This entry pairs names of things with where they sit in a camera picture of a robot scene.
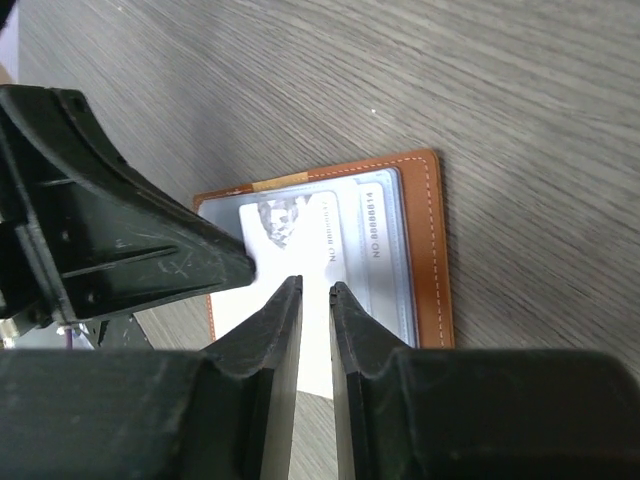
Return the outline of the silver white card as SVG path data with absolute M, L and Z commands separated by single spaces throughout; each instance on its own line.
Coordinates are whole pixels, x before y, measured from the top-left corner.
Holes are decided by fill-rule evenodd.
M 239 218 L 257 264 L 257 293 L 265 294 L 289 276 L 303 278 L 297 386 L 330 398 L 329 290 L 346 274 L 336 195 L 325 191 L 245 204 Z

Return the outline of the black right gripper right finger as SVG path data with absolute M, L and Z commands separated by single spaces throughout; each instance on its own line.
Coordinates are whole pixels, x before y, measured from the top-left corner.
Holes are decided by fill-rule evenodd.
M 576 349 L 418 349 L 330 291 L 342 479 L 635 479 L 639 386 Z

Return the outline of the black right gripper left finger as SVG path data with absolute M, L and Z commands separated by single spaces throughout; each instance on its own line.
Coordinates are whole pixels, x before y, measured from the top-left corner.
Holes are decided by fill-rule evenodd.
M 284 479 L 302 286 L 195 352 L 8 350 L 5 479 Z

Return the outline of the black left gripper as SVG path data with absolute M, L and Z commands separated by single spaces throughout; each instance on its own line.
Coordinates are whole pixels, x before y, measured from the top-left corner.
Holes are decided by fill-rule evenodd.
M 250 284 L 242 242 L 131 167 L 77 90 L 1 89 L 1 341 Z

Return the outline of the brown leather card holder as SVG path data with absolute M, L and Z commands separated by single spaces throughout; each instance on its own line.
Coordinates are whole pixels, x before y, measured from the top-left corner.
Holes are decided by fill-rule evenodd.
M 402 186 L 402 204 L 414 296 L 417 307 L 418 343 L 422 348 L 455 346 L 443 189 L 436 152 L 418 149 L 378 158 L 311 169 L 269 180 L 218 191 L 198 193 L 197 211 L 207 200 L 243 198 L 250 193 L 273 191 L 291 185 L 315 184 L 323 180 L 394 168 Z

